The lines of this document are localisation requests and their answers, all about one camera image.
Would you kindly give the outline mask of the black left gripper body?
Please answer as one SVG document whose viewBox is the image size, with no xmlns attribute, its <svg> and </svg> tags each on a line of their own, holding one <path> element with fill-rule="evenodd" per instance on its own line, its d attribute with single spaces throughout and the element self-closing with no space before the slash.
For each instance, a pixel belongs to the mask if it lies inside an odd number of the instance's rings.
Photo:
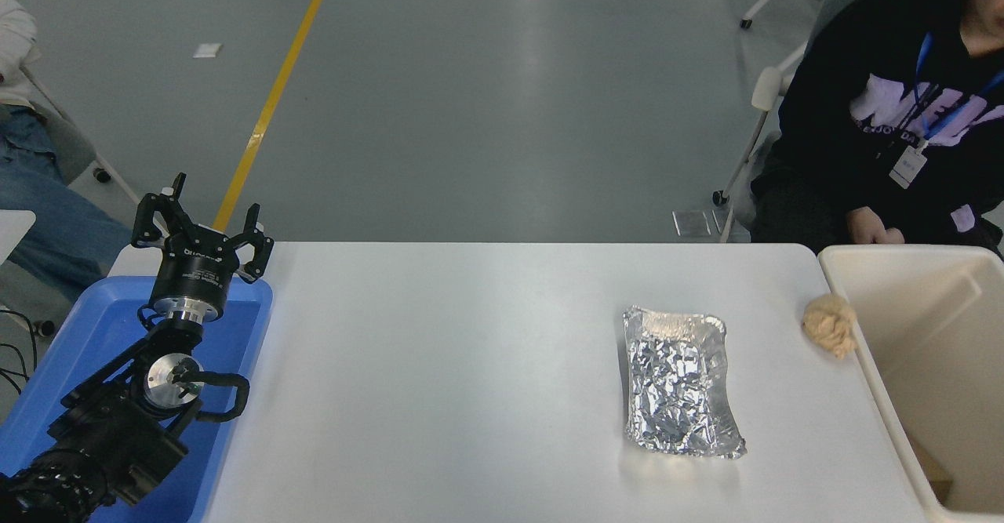
<svg viewBox="0 0 1004 523">
<path fill-rule="evenodd" d="M 172 300 L 188 298 L 222 310 L 238 263 L 235 245 L 219 231 L 199 226 L 173 231 L 162 248 L 151 305 L 161 310 Z"/>
</svg>

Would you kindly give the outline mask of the person's hand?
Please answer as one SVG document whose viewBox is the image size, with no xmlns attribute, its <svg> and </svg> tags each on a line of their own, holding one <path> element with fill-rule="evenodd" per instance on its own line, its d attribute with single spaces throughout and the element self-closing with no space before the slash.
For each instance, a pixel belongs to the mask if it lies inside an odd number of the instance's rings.
<svg viewBox="0 0 1004 523">
<path fill-rule="evenodd" d="M 849 211 L 845 216 L 846 227 L 851 243 L 856 245 L 903 245 L 906 243 L 903 233 L 896 227 L 886 227 L 881 216 L 869 208 L 861 206 Z"/>
</svg>

